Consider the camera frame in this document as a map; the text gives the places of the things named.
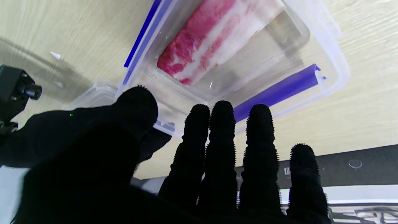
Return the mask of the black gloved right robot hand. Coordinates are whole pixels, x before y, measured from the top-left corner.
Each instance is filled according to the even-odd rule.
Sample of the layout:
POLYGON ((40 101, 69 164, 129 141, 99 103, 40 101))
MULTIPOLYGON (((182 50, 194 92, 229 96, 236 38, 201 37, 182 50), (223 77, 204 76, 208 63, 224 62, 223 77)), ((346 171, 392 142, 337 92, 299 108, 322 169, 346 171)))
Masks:
POLYGON ((117 102, 109 106, 53 110, 33 115, 22 129, 1 136, 1 164, 31 168, 66 149, 74 136, 98 122, 115 122, 134 132, 140 141, 139 163, 171 140, 158 129, 144 128, 158 116, 156 101, 117 102))

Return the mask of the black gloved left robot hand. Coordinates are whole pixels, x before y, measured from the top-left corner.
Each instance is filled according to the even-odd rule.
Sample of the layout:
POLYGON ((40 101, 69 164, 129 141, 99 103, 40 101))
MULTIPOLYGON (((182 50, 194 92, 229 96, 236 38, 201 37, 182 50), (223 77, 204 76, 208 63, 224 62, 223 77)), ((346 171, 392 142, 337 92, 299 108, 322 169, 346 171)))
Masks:
POLYGON ((275 129, 268 106, 247 120, 243 182, 235 172, 235 116, 229 101, 193 106, 183 141, 157 195, 131 185, 142 141, 158 118, 151 92, 136 86, 100 112, 66 148, 24 176, 13 224, 330 224, 314 152, 290 151, 289 207, 278 186, 275 129))

